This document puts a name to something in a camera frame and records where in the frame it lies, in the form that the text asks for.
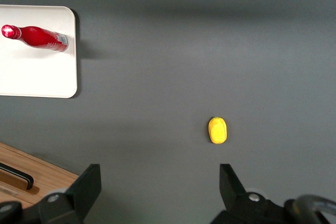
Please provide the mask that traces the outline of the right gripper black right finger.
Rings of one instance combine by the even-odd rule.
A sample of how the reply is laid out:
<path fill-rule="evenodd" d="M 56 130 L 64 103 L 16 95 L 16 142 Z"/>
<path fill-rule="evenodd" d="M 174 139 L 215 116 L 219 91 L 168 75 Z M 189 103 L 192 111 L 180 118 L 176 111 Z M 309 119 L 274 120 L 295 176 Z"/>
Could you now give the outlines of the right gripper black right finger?
<path fill-rule="evenodd" d="M 259 193 L 247 192 L 230 164 L 219 167 L 219 191 L 225 210 L 212 223 L 288 223 L 283 207 Z"/>

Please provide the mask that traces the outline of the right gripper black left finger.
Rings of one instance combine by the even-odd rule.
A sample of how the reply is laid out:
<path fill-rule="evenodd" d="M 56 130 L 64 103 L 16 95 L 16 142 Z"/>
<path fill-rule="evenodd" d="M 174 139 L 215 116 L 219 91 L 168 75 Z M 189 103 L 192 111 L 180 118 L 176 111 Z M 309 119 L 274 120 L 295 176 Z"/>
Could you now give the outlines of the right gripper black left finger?
<path fill-rule="evenodd" d="M 65 192 L 49 194 L 31 207 L 2 202 L 1 223 L 84 223 L 100 193 L 100 165 L 91 164 Z"/>

